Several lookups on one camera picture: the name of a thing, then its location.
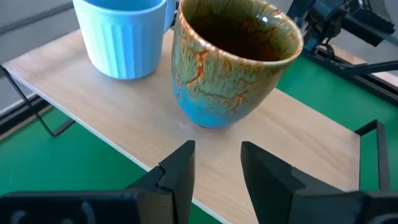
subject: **mug handle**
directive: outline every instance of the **mug handle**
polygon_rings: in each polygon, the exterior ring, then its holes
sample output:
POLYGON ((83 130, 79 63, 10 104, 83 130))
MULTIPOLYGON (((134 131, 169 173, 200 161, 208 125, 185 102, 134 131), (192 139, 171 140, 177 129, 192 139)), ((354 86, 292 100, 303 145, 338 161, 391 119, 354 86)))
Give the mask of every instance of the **mug handle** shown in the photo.
POLYGON ((175 0, 167 0, 166 2, 166 19, 164 24, 164 32, 166 33, 172 25, 175 13, 175 0))

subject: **glazed ceramic cup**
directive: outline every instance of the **glazed ceramic cup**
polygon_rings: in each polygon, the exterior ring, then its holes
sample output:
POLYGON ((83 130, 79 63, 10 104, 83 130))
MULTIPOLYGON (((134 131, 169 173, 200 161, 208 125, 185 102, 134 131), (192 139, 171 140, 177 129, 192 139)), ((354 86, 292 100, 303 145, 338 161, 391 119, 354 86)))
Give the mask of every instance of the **glazed ceramic cup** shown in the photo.
POLYGON ((303 48, 294 22, 260 0, 183 0, 174 29, 174 93, 184 113, 206 128, 225 127, 248 115, 275 88, 303 48), (195 18, 208 26, 212 21, 206 17, 215 15, 235 27, 248 27, 278 53, 277 60, 238 57, 215 47, 192 28, 192 22, 198 23, 195 18))

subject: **ceramic cup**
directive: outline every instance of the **ceramic cup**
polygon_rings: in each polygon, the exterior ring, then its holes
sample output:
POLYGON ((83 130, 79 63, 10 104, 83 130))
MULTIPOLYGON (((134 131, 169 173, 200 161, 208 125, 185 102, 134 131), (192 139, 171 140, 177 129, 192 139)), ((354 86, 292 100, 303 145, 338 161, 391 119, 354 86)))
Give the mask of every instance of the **ceramic cup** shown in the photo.
POLYGON ((142 78, 159 66, 175 0, 73 0, 88 56, 103 74, 142 78))
POLYGON ((206 128, 248 115, 303 48, 294 22, 260 0, 183 0, 174 29, 174 93, 206 128))

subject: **blue and brown glazed cup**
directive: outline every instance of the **blue and brown glazed cup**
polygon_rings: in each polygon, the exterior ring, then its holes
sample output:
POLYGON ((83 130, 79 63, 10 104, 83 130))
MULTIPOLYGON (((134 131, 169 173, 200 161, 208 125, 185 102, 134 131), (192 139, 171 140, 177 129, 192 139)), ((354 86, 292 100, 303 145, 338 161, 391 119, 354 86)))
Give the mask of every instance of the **blue and brown glazed cup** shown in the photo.
POLYGON ((253 111, 303 48, 297 26, 260 0, 183 0, 172 49, 174 93, 184 113, 222 128, 253 111))

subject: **cup rim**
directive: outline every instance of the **cup rim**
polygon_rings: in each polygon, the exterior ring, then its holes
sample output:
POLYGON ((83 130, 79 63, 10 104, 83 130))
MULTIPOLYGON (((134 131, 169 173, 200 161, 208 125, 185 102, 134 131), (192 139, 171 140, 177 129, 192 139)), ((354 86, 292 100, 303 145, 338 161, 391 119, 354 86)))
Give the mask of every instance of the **cup rim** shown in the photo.
POLYGON ((166 3, 166 1, 167 0, 161 0, 161 2, 158 5, 154 6, 154 7, 150 7, 148 9, 143 9, 143 10, 138 10, 138 11, 107 9, 107 8, 104 8, 104 7, 101 7, 101 6, 96 6, 96 5, 92 4, 92 3, 88 3, 85 0, 73 0, 73 4, 74 4, 74 2, 78 2, 78 3, 84 5, 84 6, 88 7, 88 8, 97 10, 97 11, 102 12, 102 13, 118 14, 120 16, 134 16, 134 15, 145 14, 145 13, 148 13, 148 12, 153 12, 153 11, 157 10, 158 8, 162 7, 163 4, 166 3))
MULTIPOLYGON (((278 9, 276 6, 274 6, 273 4, 267 2, 267 1, 263 1, 261 0, 262 3, 264 4, 268 4, 269 7, 271 7, 274 10, 279 10, 280 15, 285 19, 287 19, 288 24, 293 28, 294 33, 299 36, 302 37, 302 34, 299 30, 299 28, 297 27, 297 25, 293 22, 293 20, 287 16, 284 12, 282 12, 280 9, 278 9)), ((182 11, 183 8, 183 4, 184 4, 184 0, 180 1, 180 4, 178 6, 178 12, 179 12, 179 16, 182 22, 185 24, 184 26, 187 26, 189 28, 189 30, 187 30, 187 33, 190 34, 193 38, 197 39, 199 41, 200 44, 202 44, 202 46, 206 49, 206 50, 215 50, 217 49, 219 51, 220 55, 224 55, 225 57, 231 59, 231 60, 242 60, 244 63, 248 63, 250 65, 285 65, 289 62, 292 62, 293 60, 295 60, 302 52, 303 47, 304 47, 304 42, 303 42, 303 38, 298 38, 298 46, 296 51, 294 52, 294 54, 292 54, 291 56, 289 56, 288 58, 285 58, 283 60, 278 60, 278 61, 259 61, 259 60, 253 60, 253 59, 248 59, 248 58, 244 58, 244 57, 239 57, 235 54, 231 54, 225 50, 222 50, 216 46, 214 46, 213 44, 209 43, 207 40, 205 40, 204 38, 202 38, 198 33, 196 33, 196 31, 191 27, 191 25, 188 23, 187 19, 185 18, 185 15, 182 11)))

